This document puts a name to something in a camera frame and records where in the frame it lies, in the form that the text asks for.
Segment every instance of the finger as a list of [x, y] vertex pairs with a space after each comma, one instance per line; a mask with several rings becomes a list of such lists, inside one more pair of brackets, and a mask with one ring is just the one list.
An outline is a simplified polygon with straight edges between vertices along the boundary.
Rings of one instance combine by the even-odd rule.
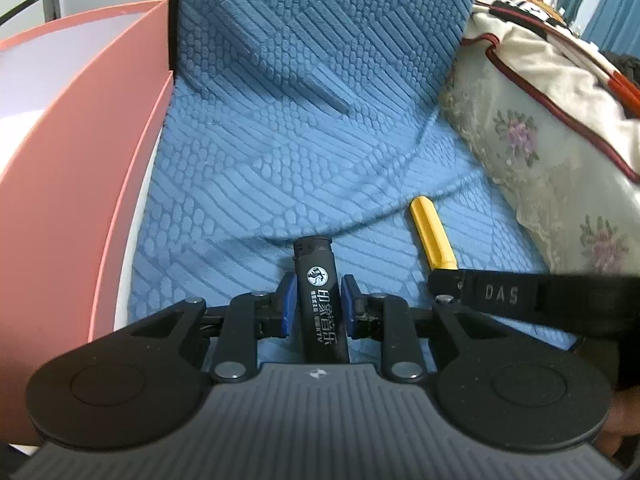
[[620, 435], [640, 433], [640, 386], [613, 394], [603, 430]]
[[594, 445], [602, 454], [613, 456], [622, 445], [622, 435], [603, 431], [597, 436]]

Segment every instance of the yellow screwdriver handle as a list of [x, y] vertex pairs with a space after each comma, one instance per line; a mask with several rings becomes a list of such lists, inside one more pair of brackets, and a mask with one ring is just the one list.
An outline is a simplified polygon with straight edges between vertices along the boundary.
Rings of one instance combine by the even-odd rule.
[[418, 196], [411, 202], [410, 209], [431, 269], [457, 269], [458, 262], [433, 202]]

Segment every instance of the black strap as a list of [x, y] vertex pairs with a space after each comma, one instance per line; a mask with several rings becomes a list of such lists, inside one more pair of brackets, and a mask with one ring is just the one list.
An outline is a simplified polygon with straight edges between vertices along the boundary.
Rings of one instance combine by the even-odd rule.
[[576, 334], [619, 338], [640, 310], [640, 278], [435, 269], [428, 287], [473, 310]]

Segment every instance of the lace fabric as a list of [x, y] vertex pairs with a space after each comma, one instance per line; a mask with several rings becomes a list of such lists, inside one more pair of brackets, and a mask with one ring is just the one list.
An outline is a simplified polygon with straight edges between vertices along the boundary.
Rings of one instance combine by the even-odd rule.
[[440, 95], [552, 272], [640, 272], [640, 192], [596, 148], [464, 46]]

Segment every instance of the lighter logo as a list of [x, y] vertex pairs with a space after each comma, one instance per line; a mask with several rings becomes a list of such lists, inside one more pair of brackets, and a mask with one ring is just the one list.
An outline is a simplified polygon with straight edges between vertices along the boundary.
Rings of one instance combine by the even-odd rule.
[[306, 278], [313, 286], [323, 286], [329, 279], [329, 274], [322, 267], [311, 267]]
[[318, 368], [316, 370], [313, 370], [312, 372], [309, 372], [309, 375], [312, 376], [314, 379], [322, 379], [325, 375], [327, 375], [327, 373], [322, 370], [322, 368]]

